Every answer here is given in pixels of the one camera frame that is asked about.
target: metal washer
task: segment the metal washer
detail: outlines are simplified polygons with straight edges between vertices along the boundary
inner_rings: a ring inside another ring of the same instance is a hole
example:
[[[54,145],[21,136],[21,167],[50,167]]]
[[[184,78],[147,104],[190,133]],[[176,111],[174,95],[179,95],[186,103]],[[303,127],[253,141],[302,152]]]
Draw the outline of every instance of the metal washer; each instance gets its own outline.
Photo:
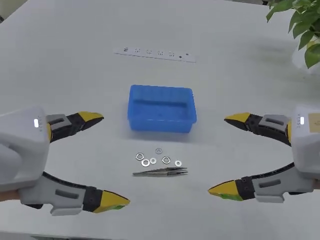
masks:
[[[169,163],[171,162],[170,157],[164,156],[164,157],[162,158],[162,162],[163,162],[164,164],[169,164]]]
[[[144,166],[144,167],[149,167],[149,165],[150,165],[149,159],[143,159],[141,161],[141,165]]]
[[[156,154],[162,154],[162,149],[160,147],[155,149]]]
[[[145,158],[145,155],[142,153],[142,152],[138,152],[136,155],[135,155],[135,159],[137,159],[138,161],[141,161]]]
[[[182,162],[179,161],[179,160],[176,160],[176,161],[174,162],[174,165],[175,165],[176,167],[181,167],[181,166],[182,166]]]
[[[156,164],[157,163],[157,159],[154,158],[154,157],[150,158],[149,161],[150,161],[151,164]]]

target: green plant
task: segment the green plant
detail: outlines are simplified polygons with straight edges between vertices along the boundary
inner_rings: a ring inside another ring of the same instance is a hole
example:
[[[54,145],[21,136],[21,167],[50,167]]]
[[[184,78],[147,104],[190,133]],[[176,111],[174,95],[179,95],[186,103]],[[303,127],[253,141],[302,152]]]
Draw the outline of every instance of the green plant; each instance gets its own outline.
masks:
[[[320,0],[273,0],[269,2],[269,8],[268,22],[274,13],[294,9],[288,32],[292,30],[294,39],[301,35],[298,50],[306,46],[304,59],[307,68],[319,63],[320,43],[314,41],[314,37],[320,39]]]

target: gray gripper part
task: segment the gray gripper part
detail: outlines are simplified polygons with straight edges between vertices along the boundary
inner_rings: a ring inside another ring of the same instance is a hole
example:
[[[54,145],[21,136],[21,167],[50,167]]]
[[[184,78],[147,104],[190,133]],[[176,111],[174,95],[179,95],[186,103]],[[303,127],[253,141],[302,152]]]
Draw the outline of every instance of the gray gripper part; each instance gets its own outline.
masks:
[[[47,115],[46,121],[50,124],[52,131],[71,125],[71,122],[64,114]]]
[[[285,115],[266,114],[260,120],[259,125],[278,129],[285,133],[289,121],[290,118]]]
[[[54,216],[76,215],[82,210],[86,189],[67,186],[41,176],[33,187],[18,190],[25,205],[51,204]]]
[[[252,183],[259,202],[282,203],[284,193],[311,193],[314,190],[313,179],[304,178],[295,166],[272,176],[252,179]]]

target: plant leaf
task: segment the plant leaf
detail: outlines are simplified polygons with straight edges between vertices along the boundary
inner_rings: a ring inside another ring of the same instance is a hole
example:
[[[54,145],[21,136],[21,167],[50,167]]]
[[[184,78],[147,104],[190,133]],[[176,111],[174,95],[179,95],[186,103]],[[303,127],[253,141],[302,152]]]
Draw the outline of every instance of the plant leaf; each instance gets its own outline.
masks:
[[[320,55],[312,52],[313,48],[315,48],[316,45],[320,44],[312,45],[304,53],[304,60],[308,69],[320,62]]]
[[[284,12],[291,9],[293,7],[293,2],[294,0],[282,0],[278,2],[276,5],[274,5],[270,12],[266,15],[267,22],[270,21],[274,13]]]
[[[319,19],[319,14],[313,10],[306,10],[301,15],[301,22],[313,24],[315,21]]]
[[[300,44],[299,44],[298,50],[302,49],[305,45],[307,45],[313,36],[314,36],[314,33],[310,30],[308,30],[304,34],[302,34],[302,36],[300,38]]]
[[[295,9],[298,9],[300,7],[303,7],[303,6],[310,6],[311,5],[311,1],[310,0],[295,0],[293,3],[292,3],[292,6],[295,8]]]
[[[274,13],[278,13],[278,12],[284,12],[287,11],[289,9],[291,9],[293,6],[294,0],[283,0],[280,1],[279,3],[277,3],[277,5],[275,5],[272,10]]]
[[[309,47],[311,53],[319,55],[320,57],[320,43],[314,44],[311,47]]]
[[[266,17],[266,22],[268,23],[272,17],[272,15],[274,14],[273,10],[270,10],[270,12],[265,16]]]
[[[294,14],[292,15],[291,17],[291,20],[290,20],[290,24],[289,24],[289,31],[288,33],[290,33],[292,27],[294,26],[294,24],[298,23],[301,21],[301,17],[300,17],[300,13],[295,11]]]
[[[305,22],[299,22],[297,23],[292,32],[293,32],[293,38],[295,39],[298,37],[300,34],[304,33],[305,31],[309,30],[311,24],[305,23]]]

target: label sticker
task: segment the label sticker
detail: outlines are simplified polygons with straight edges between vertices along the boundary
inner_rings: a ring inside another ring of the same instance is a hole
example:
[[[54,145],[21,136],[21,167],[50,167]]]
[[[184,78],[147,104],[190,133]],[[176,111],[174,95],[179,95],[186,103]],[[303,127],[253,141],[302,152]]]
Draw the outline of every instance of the label sticker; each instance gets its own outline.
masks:
[[[310,133],[320,133],[320,113],[309,113]]]

